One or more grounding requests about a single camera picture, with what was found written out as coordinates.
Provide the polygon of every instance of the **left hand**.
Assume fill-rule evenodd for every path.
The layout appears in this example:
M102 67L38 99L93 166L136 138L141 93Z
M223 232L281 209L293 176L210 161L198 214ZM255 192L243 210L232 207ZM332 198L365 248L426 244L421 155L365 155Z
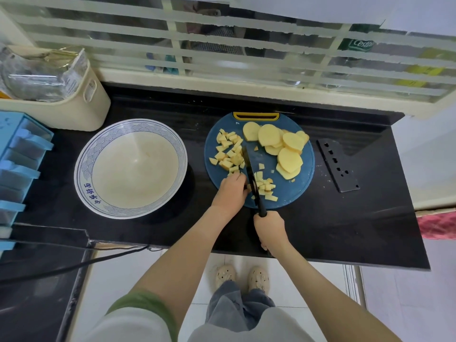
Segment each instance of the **left hand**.
M231 219L244 205L247 190L244 189L247 177L243 173L232 174L222 180L220 188L212 201L212 207L217 207Z

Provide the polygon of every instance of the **yellow cutting board handle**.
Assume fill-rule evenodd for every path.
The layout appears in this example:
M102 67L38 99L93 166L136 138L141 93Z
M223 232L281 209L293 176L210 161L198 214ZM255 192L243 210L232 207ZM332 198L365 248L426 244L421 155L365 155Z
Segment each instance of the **yellow cutting board handle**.
M280 113L233 112L233 116L240 121L276 121L279 119Z

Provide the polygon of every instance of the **knife blade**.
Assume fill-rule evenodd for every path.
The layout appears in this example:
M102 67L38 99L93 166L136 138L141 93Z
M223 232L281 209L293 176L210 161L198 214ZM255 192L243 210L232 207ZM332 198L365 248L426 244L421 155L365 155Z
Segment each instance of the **knife blade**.
M252 188L252 194L255 197L255 205L258 207L258 214L260 217L265 217L267 214L266 208L258 192L258 186L255 181L252 165L250 164L250 158L248 157L246 145L242 147L242 156L244 157L245 168L247 170L247 177L248 181L250 182L250 188Z

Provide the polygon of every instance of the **bowl rim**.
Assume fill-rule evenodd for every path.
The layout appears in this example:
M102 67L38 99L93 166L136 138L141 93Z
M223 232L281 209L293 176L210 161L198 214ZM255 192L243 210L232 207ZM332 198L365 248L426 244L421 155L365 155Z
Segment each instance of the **bowl rim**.
M117 125L119 124L124 124L124 123L133 123L133 122L140 122L140 121L146 121L146 122L150 122L150 121L153 121L154 123L156 123L157 125L159 126L162 126L163 128L169 130L170 132L172 132L175 137L180 141L180 143L182 144L182 149L183 149L183 153L184 153L184 174L181 176L181 178L179 179L179 182L177 184L177 187L174 191L174 193L172 195L170 195L166 200L164 200L159 206L151 209L151 210L148 210L148 211L145 211L145 212L141 212L137 215L133 215L133 216L114 216L114 215L110 215L106 212L101 212L97 209L95 209L94 207L92 207L83 197L83 195L81 194L81 192L78 190L78 187L77 187L77 178L78 178L78 170L77 168L79 167L79 164L82 160L82 157L85 153L85 151L87 150L88 146L92 143L92 141L97 138L101 133L105 132L106 130L110 129L110 128L113 128L113 127L116 127ZM76 163L74 165L74 172L73 172L73 183L74 183L74 188L76 190L76 193L79 197L79 199L82 201L82 203L88 207L92 212L95 212L96 214L100 215L100 216L103 216L103 217L107 217L107 218L112 218L112 219L120 219L120 220L124 220L124 219L131 219L131 218L138 218L138 217L142 217L142 216L145 216L151 212L154 212L156 210L158 210L159 208L161 208L162 206L164 206L166 203L168 203L168 201L171 200L171 198L174 197L174 195L177 193L177 191L179 190L179 188L181 187L182 183L184 182L184 179L185 179L185 175L186 175L186 172L187 172L187 169L188 169L188 156L187 156L187 149L185 148L185 144L182 140L182 138L177 134L176 131L174 131L171 127L169 127L168 125L160 122L160 121L156 121L156 120L152 120L152 119L145 119L145 118L137 118L137 119L127 119L127 120L122 120L122 121L118 121L116 123L113 123L109 126L106 126L105 128L101 129L100 131L98 131L92 138L90 138L88 140L88 142L84 145L83 149L81 150L81 152L79 153L78 157L77 157L77 160L76 160Z

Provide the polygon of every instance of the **hand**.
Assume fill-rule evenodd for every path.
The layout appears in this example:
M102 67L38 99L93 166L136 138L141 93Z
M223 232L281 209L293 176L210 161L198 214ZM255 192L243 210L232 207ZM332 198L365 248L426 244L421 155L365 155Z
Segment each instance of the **hand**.
M244 205L247 190L244 189L247 177L242 173L234 173L222 180L220 188L212 201L212 207L217 207L232 219Z
M268 211L263 218L256 214L254 225L261 247L269 250L274 257L290 244L285 231L285 222L277 211Z

